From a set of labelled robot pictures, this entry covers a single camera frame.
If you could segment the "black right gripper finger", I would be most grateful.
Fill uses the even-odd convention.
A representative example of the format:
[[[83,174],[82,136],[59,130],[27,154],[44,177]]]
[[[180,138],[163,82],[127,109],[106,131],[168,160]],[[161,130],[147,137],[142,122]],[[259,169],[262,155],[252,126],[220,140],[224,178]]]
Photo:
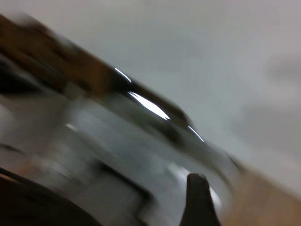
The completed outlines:
[[[180,222],[182,226],[220,226],[206,177],[187,176],[186,203]]]

